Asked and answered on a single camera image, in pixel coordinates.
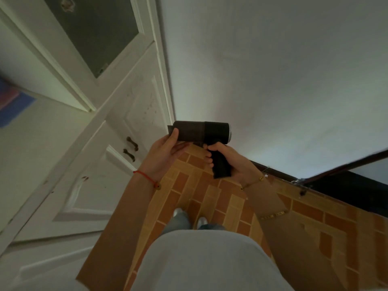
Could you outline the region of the person's left hand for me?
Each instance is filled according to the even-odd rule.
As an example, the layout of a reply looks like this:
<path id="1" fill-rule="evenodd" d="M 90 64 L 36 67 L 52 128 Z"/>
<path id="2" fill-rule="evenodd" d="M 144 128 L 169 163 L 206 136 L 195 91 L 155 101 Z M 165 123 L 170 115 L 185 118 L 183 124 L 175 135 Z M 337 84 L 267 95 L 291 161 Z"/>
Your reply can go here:
<path id="1" fill-rule="evenodd" d="M 171 168 L 172 164 L 184 154 L 190 142 L 177 141 L 175 147 L 168 149 L 168 138 L 166 135 L 157 140 L 150 148 L 147 156 L 143 160 L 136 173 L 141 174 L 149 181 L 156 184 Z"/>

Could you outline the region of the person's right hand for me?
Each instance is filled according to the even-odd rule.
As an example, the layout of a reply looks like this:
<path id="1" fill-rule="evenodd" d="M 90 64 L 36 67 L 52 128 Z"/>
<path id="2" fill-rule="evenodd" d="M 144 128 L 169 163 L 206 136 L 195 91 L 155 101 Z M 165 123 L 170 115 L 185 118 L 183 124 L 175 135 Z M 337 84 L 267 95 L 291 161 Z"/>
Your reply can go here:
<path id="1" fill-rule="evenodd" d="M 232 147 L 217 142 L 215 143 L 215 151 L 212 152 L 212 158 L 217 151 L 225 156 L 231 166 L 231 179 L 238 182 L 243 189 L 267 180 L 268 176 L 266 174 L 259 171 L 249 159 L 239 154 Z"/>

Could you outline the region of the dark handheld hair dryer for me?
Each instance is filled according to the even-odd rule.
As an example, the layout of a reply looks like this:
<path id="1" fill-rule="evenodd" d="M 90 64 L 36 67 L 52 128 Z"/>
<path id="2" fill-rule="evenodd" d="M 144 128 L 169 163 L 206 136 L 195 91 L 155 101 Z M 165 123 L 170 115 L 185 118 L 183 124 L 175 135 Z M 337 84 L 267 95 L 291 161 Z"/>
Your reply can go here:
<path id="1" fill-rule="evenodd" d="M 200 121 L 175 121 L 168 125 L 168 134 L 171 135 L 175 128 L 178 129 L 178 141 L 192 142 L 198 146 L 210 146 L 217 142 L 227 145 L 232 137 L 229 123 L 225 122 L 200 122 Z M 211 152 L 213 160 L 213 178 L 221 179 L 231 176 L 231 165 L 226 157 L 219 151 Z"/>

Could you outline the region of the person's right forearm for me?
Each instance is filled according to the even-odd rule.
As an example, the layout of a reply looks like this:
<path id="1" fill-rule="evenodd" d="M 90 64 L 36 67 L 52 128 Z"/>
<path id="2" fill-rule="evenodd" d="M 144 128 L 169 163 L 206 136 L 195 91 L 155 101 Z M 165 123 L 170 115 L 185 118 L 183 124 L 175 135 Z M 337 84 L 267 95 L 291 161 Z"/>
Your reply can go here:
<path id="1" fill-rule="evenodd" d="M 295 291 L 346 291 L 327 258 L 267 180 L 244 191 L 282 276 Z"/>

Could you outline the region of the person's left forearm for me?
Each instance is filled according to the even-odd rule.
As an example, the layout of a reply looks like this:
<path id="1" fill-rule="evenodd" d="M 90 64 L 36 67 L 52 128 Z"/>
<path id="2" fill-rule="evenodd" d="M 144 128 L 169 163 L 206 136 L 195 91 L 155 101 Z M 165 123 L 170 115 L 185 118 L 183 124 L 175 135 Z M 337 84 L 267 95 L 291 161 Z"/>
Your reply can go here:
<path id="1" fill-rule="evenodd" d="M 158 182 L 134 173 L 76 280 L 89 291 L 123 291 Z"/>

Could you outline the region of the white panelled cabinet door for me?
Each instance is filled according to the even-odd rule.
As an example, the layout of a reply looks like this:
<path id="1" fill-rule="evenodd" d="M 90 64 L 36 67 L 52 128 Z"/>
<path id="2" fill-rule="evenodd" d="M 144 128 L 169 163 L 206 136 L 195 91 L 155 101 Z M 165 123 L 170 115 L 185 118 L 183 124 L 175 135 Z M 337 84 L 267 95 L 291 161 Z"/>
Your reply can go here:
<path id="1" fill-rule="evenodd" d="M 89 143 L 71 163 L 14 242 L 104 229 L 142 158 L 122 145 Z"/>
<path id="2" fill-rule="evenodd" d="M 116 89 L 117 100 L 107 116 L 108 124 L 121 138 L 120 154 L 138 168 L 155 141 L 168 133 L 171 124 L 156 46 L 152 44 Z M 126 141 L 130 136 L 138 151 Z M 136 158 L 125 154 L 126 148 Z"/>

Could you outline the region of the blue jeans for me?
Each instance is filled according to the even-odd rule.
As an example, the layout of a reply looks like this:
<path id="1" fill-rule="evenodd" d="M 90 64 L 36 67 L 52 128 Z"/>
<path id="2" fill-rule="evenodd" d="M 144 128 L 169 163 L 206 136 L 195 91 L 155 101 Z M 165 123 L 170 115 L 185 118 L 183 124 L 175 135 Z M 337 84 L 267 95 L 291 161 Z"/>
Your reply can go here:
<path id="1" fill-rule="evenodd" d="M 172 217 L 160 235 L 162 236 L 176 230 L 192 230 L 192 224 L 187 212 L 184 211 L 184 213 Z M 226 228 L 218 224 L 208 224 L 208 228 L 205 230 L 226 230 Z"/>

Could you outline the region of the light grey shirt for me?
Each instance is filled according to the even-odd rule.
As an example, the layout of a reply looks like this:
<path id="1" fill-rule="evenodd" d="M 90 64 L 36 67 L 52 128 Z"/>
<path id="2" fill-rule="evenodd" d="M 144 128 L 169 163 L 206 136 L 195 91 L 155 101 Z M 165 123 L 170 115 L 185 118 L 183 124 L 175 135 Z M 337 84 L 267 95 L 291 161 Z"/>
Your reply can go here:
<path id="1" fill-rule="evenodd" d="M 251 238 L 227 230 L 176 230 L 158 237 L 131 291 L 294 291 Z"/>

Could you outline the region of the white cabinet door with glass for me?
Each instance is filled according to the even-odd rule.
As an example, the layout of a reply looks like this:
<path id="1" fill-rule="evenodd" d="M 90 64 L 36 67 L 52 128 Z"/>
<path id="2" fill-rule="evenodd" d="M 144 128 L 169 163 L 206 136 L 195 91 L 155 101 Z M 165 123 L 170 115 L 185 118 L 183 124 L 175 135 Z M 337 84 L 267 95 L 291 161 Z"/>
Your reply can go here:
<path id="1" fill-rule="evenodd" d="M 0 0 L 0 72 L 82 111 L 108 99 L 153 43 L 148 0 Z"/>

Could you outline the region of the dark skirting board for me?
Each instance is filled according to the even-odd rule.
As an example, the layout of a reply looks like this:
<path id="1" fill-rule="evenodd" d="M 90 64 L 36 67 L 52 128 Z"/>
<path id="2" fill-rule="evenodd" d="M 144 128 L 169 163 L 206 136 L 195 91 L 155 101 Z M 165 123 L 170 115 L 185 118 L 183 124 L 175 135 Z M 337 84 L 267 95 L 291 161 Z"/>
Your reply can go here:
<path id="1" fill-rule="evenodd" d="M 318 180 L 302 183 L 297 178 L 274 170 L 267 166 L 253 162 L 264 173 L 281 180 L 288 181 L 300 188 L 300 196 L 306 195 L 307 191 L 323 194 L 353 205 L 359 209 L 378 214 L 388 219 L 388 185 L 356 173 L 345 171 L 337 174 L 324 176 Z"/>

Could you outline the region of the blue and pink cloth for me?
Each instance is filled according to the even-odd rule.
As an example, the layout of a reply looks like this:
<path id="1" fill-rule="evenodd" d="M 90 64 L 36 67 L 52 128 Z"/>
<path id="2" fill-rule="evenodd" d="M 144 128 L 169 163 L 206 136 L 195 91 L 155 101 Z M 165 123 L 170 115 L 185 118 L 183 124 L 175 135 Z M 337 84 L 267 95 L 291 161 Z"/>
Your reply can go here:
<path id="1" fill-rule="evenodd" d="M 35 100 L 0 77 L 0 128 L 8 126 Z"/>

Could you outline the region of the dark wooden rail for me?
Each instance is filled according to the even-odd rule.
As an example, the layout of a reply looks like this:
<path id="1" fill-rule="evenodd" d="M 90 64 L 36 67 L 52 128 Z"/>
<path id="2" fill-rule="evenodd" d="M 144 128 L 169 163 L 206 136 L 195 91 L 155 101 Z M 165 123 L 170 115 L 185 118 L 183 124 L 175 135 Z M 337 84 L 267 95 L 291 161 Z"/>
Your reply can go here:
<path id="1" fill-rule="evenodd" d="M 358 167 L 361 167 L 364 165 L 368 165 L 368 164 L 374 163 L 376 161 L 381 161 L 381 160 L 386 159 L 386 158 L 388 158 L 388 149 L 385 149 L 381 152 L 376 152 L 374 154 L 371 154 L 369 156 L 361 158 L 357 161 L 353 161 L 353 162 L 344 164 L 342 166 L 338 166 L 336 168 L 325 171 L 321 174 L 312 176 L 310 178 L 303 178 L 303 179 L 294 180 L 294 181 L 292 181 L 292 183 L 295 185 L 298 185 L 298 186 L 305 186 L 305 184 L 313 182 L 313 181 L 317 181 L 319 179 L 322 179 L 323 177 L 335 175 L 338 173 L 342 173 L 344 171 L 350 171 L 352 169 L 355 169 L 355 168 L 358 168 Z"/>

